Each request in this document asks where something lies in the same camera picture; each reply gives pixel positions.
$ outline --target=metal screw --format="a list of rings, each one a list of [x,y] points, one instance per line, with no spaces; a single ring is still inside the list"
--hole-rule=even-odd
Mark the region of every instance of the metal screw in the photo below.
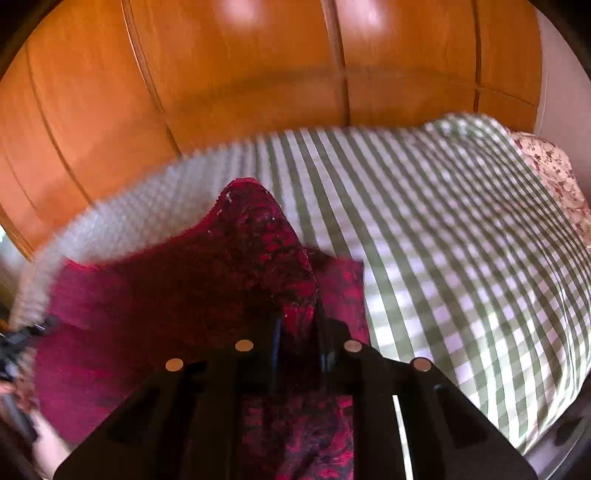
[[[413,367],[420,372],[428,372],[433,364],[428,358],[419,357],[413,360]]]
[[[178,372],[183,367],[183,361],[180,358],[171,358],[166,362],[166,370],[169,372]]]
[[[250,340],[238,340],[234,348],[239,352],[250,352],[255,347],[255,344]]]
[[[357,340],[347,340],[344,344],[344,347],[345,350],[350,353],[357,353],[361,351],[363,345],[361,345],[361,342],[358,342]]]

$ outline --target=floral pillow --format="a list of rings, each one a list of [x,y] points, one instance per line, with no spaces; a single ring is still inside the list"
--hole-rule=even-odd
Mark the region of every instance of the floral pillow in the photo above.
[[[552,142],[524,132],[512,132],[511,137],[524,154],[542,183],[554,196],[563,212],[591,249],[591,208],[573,175],[566,153]]]

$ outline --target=hand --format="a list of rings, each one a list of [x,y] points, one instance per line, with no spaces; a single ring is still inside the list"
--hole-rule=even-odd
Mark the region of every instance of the hand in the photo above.
[[[24,413],[30,413],[36,406],[34,399],[33,383],[25,378],[19,378],[16,385],[9,382],[0,381],[0,395],[16,394],[17,407]],[[10,415],[8,414],[3,402],[0,401],[0,418],[4,422],[12,425]]]

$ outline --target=fabric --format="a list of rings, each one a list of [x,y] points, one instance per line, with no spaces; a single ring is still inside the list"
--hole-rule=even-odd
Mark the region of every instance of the fabric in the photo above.
[[[118,262],[64,266],[49,307],[61,322],[38,343],[43,413],[66,440],[81,442],[167,359],[203,359],[279,315],[279,381],[289,395],[245,400],[238,471],[352,478],[352,400],[309,390],[319,373],[318,293],[353,338],[369,343],[362,271],[307,252],[271,195],[255,180],[235,180],[184,234]]]
[[[575,230],[591,248],[591,208],[574,178],[573,167],[564,150],[535,135],[514,132],[511,137],[548,188]]]
[[[49,243],[13,322],[43,314],[66,257],[112,260],[178,235],[244,176],[273,194],[304,245],[363,261],[383,355],[432,359],[520,451],[574,400],[591,360],[591,259],[484,116],[263,135],[172,164]]]

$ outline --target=green gingham bedspread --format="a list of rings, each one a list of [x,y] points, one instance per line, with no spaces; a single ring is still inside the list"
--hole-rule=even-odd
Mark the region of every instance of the green gingham bedspread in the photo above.
[[[65,256],[105,260],[161,242],[236,177],[258,179],[304,244],[362,260],[372,344],[405,362],[432,359],[520,451],[574,400],[591,360],[591,258],[486,117],[303,129],[175,163],[40,252],[16,323],[42,312]]]

